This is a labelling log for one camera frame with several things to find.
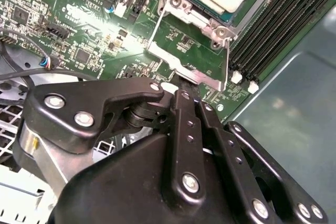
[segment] black plastic arm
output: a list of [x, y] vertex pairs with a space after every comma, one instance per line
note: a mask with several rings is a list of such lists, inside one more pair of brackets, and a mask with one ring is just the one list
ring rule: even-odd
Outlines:
[[[65, 105], [60, 109], [48, 107], [45, 99], [50, 95], [62, 98]], [[23, 119], [30, 129], [67, 152], [85, 153], [96, 141], [113, 135], [125, 108], [139, 102], [158, 102], [163, 96], [163, 89], [149, 78], [46, 84], [29, 92]], [[78, 112], [91, 114], [94, 124], [77, 124], [74, 117]]]

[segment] integrated circuit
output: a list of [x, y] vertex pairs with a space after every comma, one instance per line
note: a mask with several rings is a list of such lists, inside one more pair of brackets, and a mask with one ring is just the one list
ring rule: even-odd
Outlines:
[[12, 19], [19, 24], [26, 25], [29, 18], [29, 12], [23, 10], [22, 8], [15, 6]]
[[85, 52], [84, 50], [82, 49], [78, 49], [77, 53], [76, 53], [76, 60], [79, 62], [79, 63], [83, 63], [83, 64], [86, 64], [88, 62], [90, 58], [90, 54], [88, 52]]

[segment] motherboard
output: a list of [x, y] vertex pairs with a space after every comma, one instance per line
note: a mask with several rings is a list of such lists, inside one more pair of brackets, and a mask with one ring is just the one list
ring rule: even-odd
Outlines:
[[[0, 0], [0, 27], [98, 79], [175, 74], [224, 121], [336, 0]], [[6, 44], [40, 52], [12, 33]]]

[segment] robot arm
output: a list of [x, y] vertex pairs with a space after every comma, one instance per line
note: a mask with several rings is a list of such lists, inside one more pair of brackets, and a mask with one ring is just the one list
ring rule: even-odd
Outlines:
[[[144, 126], [154, 133], [93, 163], [97, 141]], [[328, 223], [240, 124], [149, 78], [37, 86], [14, 156], [59, 197], [49, 224]]]

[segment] white connector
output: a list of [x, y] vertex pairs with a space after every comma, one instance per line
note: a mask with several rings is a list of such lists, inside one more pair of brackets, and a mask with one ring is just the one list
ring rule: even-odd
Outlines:
[[247, 89], [251, 94], [256, 93], [259, 90], [259, 85], [255, 81], [250, 81], [250, 85]]
[[243, 79], [242, 74], [239, 71], [234, 71], [233, 75], [231, 77], [231, 82], [234, 84], [240, 83], [240, 81]]

